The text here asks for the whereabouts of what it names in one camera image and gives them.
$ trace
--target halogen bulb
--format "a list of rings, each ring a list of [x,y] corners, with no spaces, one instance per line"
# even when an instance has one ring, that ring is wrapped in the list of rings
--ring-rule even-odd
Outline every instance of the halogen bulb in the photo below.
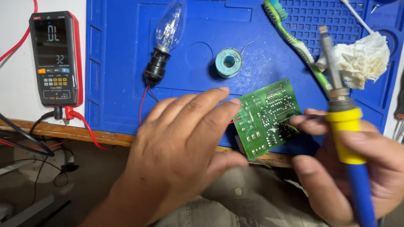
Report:
[[[168,53],[178,45],[184,31],[186,16],[186,0],[173,0],[168,4],[156,28],[158,49]]]

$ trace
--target green circuit board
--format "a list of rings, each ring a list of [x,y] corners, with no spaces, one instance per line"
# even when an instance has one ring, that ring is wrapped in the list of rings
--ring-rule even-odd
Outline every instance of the green circuit board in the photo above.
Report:
[[[289,79],[241,96],[233,120],[249,160],[261,156],[301,133],[289,119],[301,115]]]

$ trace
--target green toothbrush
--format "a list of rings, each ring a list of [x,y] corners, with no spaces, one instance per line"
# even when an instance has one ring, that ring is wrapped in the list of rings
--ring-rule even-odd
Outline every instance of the green toothbrush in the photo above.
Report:
[[[265,11],[267,12],[269,18],[271,19],[272,23],[278,27],[280,32],[283,34],[283,36],[286,38],[288,43],[290,43],[300,54],[300,56],[304,59],[304,61],[308,64],[309,68],[313,72],[313,74],[316,76],[318,82],[320,83],[321,87],[323,88],[324,92],[327,94],[328,98],[329,96],[329,91],[332,89],[331,84],[328,82],[328,80],[325,78],[323,73],[318,69],[318,67],[315,65],[313,56],[310,54],[309,49],[305,46],[305,44],[290,35],[283,25],[281,24],[281,21],[286,19],[288,17],[288,13],[285,11],[285,9],[282,7],[282,5],[279,3],[279,0],[271,0],[268,1],[266,0],[264,2],[264,7]]]

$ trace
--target hand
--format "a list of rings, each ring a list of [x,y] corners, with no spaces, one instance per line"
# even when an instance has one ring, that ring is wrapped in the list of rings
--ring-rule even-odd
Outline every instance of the hand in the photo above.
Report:
[[[293,158],[295,171],[308,193],[313,210],[334,227],[355,225],[350,189],[344,164],[339,162],[325,111],[306,109],[291,124],[312,135],[326,135],[314,157]],[[310,118],[307,115],[318,115]],[[368,160],[372,200],[377,218],[396,208],[404,196],[404,146],[383,135],[369,122],[361,121],[362,132],[343,131],[341,142]]]
[[[241,106],[238,99],[217,106],[228,95],[221,87],[157,103],[109,198],[131,210],[131,218],[140,204],[142,220],[136,221],[150,223],[192,200],[227,169],[248,166],[240,153],[214,153]]]

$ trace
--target blue silicone mat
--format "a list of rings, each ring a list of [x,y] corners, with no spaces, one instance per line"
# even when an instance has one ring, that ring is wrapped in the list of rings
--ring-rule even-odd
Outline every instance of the blue silicone mat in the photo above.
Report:
[[[169,0],[87,0],[86,113],[95,130],[135,134],[145,83],[143,70],[156,46],[155,27]],[[301,109],[327,109],[315,78],[298,54],[269,21],[263,0],[188,0],[187,23],[179,45],[170,54],[164,80],[153,88],[159,99],[227,86],[229,99],[289,78]],[[340,1],[281,0],[289,13],[284,27],[302,40],[314,58],[321,53],[318,26],[328,25],[336,43],[353,43],[367,35]],[[353,90],[363,119],[383,132],[393,93],[404,32],[402,1],[352,0],[365,22],[387,36],[391,51],[386,73],[365,90]],[[370,13],[374,4],[381,7]],[[243,66],[231,79],[217,75],[214,62],[220,50],[241,49]],[[147,93],[142,120],[156,101]],[[220,145],[236,147],[236,130],[230,125]],[[307,135],[274,152],[311,154],[316,143]],[[321,143],[321,138],[314,138]]]

